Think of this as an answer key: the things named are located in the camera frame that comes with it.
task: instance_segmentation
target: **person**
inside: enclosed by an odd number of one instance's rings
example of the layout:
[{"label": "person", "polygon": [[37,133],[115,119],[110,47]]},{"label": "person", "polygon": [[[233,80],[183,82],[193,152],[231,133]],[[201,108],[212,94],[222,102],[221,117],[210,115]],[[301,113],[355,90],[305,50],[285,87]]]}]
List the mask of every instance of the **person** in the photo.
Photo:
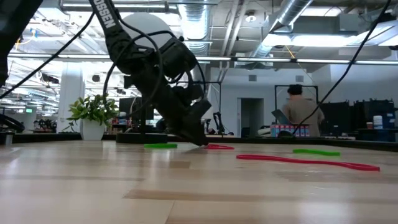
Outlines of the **person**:
[{"label": "person", "polygon": [[[290,85],[287,93],[290,96],[289,102],[283,106],[282,112],[286,117],[288,117],[290,122],[293,124],[299,124],[312,113],[312,111],[317,107],[317,104],[312,100],[308,100],[303,97],[302,85]],[[318,125],[324,119],[325,117],[321,109],[317,109],[317,112],[304,122],[304,124],[308,124],[310,137],[320,136]]]}]

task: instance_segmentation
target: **box on shelf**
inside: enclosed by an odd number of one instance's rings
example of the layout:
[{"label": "box on shelf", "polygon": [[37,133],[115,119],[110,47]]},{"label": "box on shelf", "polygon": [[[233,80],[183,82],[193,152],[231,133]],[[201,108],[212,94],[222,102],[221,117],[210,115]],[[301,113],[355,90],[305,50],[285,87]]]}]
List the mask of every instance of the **box on shelf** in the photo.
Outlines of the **box on shelf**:
[{"label": "box on shelf", "polygon": [[[288,131],[293,133],[296,125],[289,125],[289,124],[273,124],[271,125],[271,136],[277,137],[281,131]],[[299,129],[295,133],[296,137],[310,137],[310,130],[308,125],[303,124],[299,127]]]}]

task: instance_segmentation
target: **dark hair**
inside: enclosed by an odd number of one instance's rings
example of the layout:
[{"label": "dark hair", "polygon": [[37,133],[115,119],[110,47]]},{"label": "dark hair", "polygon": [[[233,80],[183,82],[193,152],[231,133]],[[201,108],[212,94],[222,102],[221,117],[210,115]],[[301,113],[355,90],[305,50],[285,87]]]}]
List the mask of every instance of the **dark hair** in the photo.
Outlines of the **dark hair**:
[{"label": "dark hair", "polygon": [[301,95],[303,93],[303,86],[300,84],[290,85],[287,92],[291,95]]}]

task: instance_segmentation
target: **white spherical robot joint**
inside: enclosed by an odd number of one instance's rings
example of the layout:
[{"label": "white spherical robot joint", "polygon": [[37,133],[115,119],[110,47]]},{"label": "white spherical robot joint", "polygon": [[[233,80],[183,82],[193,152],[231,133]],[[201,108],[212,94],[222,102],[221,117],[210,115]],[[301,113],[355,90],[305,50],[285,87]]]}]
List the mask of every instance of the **white spherical robot joint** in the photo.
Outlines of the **white spherical robot joint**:
[{"label": "white spherical robot joint", "polygon": [[[133,26],[143,31],[146,34],[162,30],[171,31],[169,25],[167,25],[161,18],[146,12],[135,12],[126,16],[123,21],[130,26]],[[137,32],[129,29],[124,25],[122,25],[122,27],[130,35],[131,38],[135,38],[139,35]],[[161,46],[163,46],[168,40],[170,40],[171,36],[170,34],[158,34],[151,36],[151,38],[154,40],[157,46],[161,48]],[[154,49],[152,43],[145,37],[137,40],[136,44]]]}]

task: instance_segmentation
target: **beige shirt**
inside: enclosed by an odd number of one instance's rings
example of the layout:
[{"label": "beige shirt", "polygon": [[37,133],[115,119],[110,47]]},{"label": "beige shirt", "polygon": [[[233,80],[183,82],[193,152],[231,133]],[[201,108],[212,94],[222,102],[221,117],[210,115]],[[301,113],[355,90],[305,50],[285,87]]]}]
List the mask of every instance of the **beige shirt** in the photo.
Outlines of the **beige shirt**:
[{"label": "beige shirt", "polygon": [[[313,101],[302,99],[289,100],[289,102],[282,108],[283,113],[293,124],[299,124],[303,119],[312,113],[317,107],[317,104]],[[319,137],[318,124],[325,119],[321,109],[318,109],[314,115],[304,122],[309,125],[310,136]]]}]

